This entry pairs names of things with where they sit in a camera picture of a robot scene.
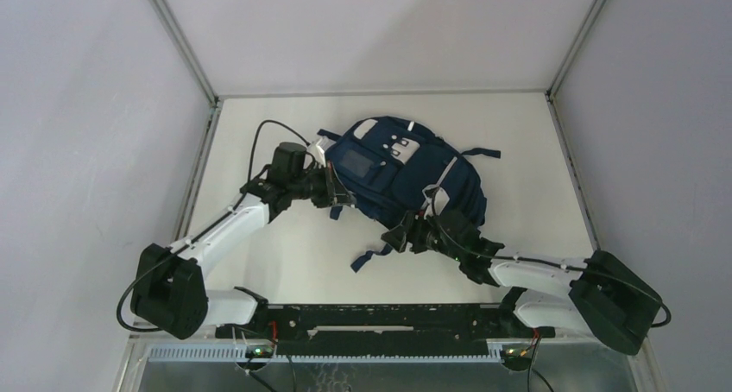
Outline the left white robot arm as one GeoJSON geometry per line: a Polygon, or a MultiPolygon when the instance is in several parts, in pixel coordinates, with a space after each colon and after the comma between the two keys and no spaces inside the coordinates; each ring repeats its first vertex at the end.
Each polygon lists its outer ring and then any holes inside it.
{"type": "Polygon", "coordinates": [[[246,288],[209,289],[206,277],[246,238],[270,224],[295,200],[317,208],[350,205],[352,195],[325,158],[330,139],[309,146],[283,142],[272,161],[239,188],[207,224],[166,246],[152,243],[138,262],[136,278],[118,304],[146,320],[148,332],[190,338],[204,326],[237,325],[251,338],[263,335],[266,301],[246,288]]]}

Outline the navy blue backpack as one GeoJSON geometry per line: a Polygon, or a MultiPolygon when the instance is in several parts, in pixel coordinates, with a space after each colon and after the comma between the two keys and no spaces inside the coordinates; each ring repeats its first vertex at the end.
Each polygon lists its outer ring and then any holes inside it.
{"type": "MultiPolygon", "coordinates": [[[[342,135],[320,130],[319,136],[335,141],[326,152],[327,161],[345,187],[355,195],[354,207],[387,230],[395,227],[407,211],[438,216],[461,212],[478,230],[485,223],[487,199],[479,173],[470,163],[473,155],[500,158],[498,150],[457,150],[426,126],[398,117],[372,117],[355,123],[342,135]],[[443,187],[450,196],[441,211],[424,210],[423,189],[443,187]]],[[[386,243],[379,251],[360,255],[351,269],[359,271],[373,256],[386,256],[394,249],[386,243]]]]}

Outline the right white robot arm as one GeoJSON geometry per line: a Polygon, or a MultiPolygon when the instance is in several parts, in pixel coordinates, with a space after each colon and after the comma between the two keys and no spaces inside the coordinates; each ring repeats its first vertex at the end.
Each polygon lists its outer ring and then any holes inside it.
{"type": "Polygon", "coordinates": [[[564,260],[525,254],[483,237],[457,211],[409,212],[382,241],[399,252],[438,252],[476,284],[506,289],[498,317],[511,337],[529,329],[564,330],[635,355],[652,329],[672,320],[662,297],[604,250],[564,260]]]}

